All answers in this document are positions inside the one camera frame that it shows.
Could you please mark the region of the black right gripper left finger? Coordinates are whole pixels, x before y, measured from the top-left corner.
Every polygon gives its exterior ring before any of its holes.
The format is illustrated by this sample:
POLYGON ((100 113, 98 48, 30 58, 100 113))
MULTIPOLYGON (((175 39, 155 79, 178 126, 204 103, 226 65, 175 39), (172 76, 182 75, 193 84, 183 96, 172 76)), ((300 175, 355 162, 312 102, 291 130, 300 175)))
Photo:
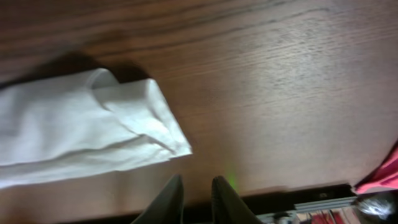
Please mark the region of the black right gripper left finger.
POLYGON ((174 175, 152 203, 131 224, 183 223, 182 177, 174 175))

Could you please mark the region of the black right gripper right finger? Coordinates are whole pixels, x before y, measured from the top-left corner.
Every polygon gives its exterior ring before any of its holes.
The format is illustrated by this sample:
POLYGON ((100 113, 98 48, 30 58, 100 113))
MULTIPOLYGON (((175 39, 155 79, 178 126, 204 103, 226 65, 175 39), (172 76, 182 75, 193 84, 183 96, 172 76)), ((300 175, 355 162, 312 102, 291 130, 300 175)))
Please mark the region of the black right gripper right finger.
POLYGON ((211 210, 214 224, 262 224, 223 176, 212 180, 211 210))

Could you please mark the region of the white t-shirt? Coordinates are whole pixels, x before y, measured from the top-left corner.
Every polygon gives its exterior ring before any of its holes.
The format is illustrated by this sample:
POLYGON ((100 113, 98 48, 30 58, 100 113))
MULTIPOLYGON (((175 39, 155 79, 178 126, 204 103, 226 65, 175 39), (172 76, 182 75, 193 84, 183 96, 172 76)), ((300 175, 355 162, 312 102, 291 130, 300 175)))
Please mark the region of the white t-shirt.
POLYGON ((99 68, 1 91, 1 187, 132 170, 191 154, 158 84, 99 68))

